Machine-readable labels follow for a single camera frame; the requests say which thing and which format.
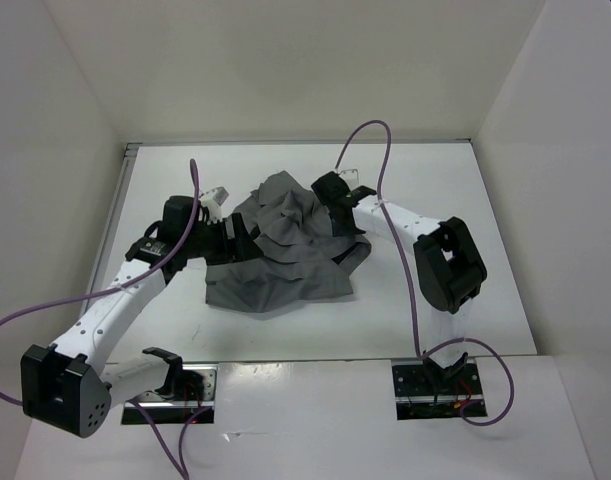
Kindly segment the grey pleated skirt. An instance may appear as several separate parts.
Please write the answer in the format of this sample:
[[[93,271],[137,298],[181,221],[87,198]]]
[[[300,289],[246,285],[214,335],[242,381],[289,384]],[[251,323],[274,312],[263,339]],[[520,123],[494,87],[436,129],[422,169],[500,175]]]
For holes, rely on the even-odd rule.
[[[234,211],[263,256],[209,266],[207,305],[260,314],[353,293],[350,276],[371,243],[362,235],[335,237],[326,209],[288,172],[269,176]]]

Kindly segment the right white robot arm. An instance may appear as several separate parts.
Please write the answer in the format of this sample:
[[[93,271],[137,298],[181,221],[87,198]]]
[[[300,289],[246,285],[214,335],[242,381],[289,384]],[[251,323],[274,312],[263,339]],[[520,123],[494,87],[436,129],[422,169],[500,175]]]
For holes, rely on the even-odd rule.
[[[487,269],[463,220],[445,221],[409,211],[358,183],[358,171],[329,172],[311,185],[329,213],[336,236],[371,233],[412,255],[417,287],[431,307],[430,351],[423,355],[423,380],[435,393],[458,381],[468,354],[463,346],[474,299]]]

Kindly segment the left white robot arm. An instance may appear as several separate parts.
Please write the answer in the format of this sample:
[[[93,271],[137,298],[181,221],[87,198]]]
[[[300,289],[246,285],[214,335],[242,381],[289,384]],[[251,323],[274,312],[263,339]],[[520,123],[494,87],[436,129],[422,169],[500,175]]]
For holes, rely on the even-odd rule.
[[[210,266],[261,257],[241,214],[221,215],[227,191],[216,187],[198,198],[172,196],[161,220],[132,244],[109,290],[50,346],[31,346],[22,356],[21,402],[25,415],[80,438],[95,433],[113,407],[147,391],[161,399],[184,387],[183,359],[147,347],[118,364],[107,361],[144,308],[189,260]]]

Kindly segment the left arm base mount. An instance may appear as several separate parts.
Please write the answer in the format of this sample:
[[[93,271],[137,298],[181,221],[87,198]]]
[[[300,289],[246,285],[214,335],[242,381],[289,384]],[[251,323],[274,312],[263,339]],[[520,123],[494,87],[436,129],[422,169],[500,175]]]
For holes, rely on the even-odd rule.
[[[146,391],[136,399],[156,425],[213,424],[217,364],[186,363],[171,394]]]

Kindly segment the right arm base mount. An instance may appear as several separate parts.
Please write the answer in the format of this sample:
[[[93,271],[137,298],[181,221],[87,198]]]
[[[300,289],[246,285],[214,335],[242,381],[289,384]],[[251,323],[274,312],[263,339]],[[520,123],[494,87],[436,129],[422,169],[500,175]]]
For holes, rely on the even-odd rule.
[[[399,421],[487,416],[479,371],[473,360],[461,359],[443,371],[429,360],[391,365],[396,417]]]

